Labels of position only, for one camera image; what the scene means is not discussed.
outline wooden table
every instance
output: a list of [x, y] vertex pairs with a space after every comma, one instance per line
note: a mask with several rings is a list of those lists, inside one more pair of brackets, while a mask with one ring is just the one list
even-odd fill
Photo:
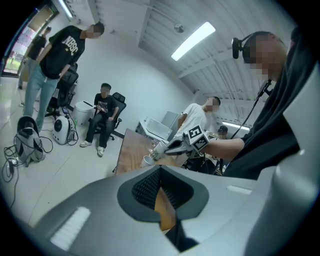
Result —
[[[143, 157], [150, 154], [148, 149], [151, 141], [151, 139], [144, 137], [133, 130], [126, 129], [116, 165], [116, 175], [139, 169]], [[172, 156], [168, 155], [157, 161], [156, 164], [176, 166], [175, 160]], [[160, 188], [156, 197], [154, 210], [161, 215], [162, 230], [171, 229], [176, 225], [176, 211], [172, 207], [162, 188]]]

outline gray bag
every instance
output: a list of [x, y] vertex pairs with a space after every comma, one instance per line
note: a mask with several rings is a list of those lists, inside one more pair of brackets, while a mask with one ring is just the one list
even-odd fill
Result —
[[39, 162], [45, 158], [37, 124], [30, 116], [23, 116], [19, 119], [14, 145], [19, 160], [26, 167], [30, 162]]

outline floor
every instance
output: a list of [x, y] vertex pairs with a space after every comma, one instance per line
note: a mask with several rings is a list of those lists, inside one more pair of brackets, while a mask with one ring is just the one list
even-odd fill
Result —
[[[17, 132], [17, 123], [22, 116], [23, 108], [19, 107], [21, 99], [25, 98], [25, 88], [17, 89], [17, 78], [1, 77], [0, 80], [0, 166], [5, 164], [4, 147], [13, 145]], [[93, 144], [86, 148], [79, 147], [84, 140], [87, 127], [77, 126], [79, 141], [74, 146], [57, 144], [48, 130], [53, 129], [53, 117], [46, 117], [40, 132], [41, 136], [48, 137], [53, 142], [53, 150], [45, 155], [45, 159], [31, 163], [29, 167], [19, 166], [14, 169], [13, 179], [9, 183], [0, 176], [1, 192], [8, 205], [14, 200], [13, 214], [32, 227], [51, 208], [78, 191], [85, 185], [113, 175], [112, 171], [117, 165], [117, 160], [122, 145], [122, 139], [115, 136], [109, 139], [107, 148], [102, 158], [97, 156], [97, 138]], [[43, 139], [46, 151], [51, 149], [51, 143]]]

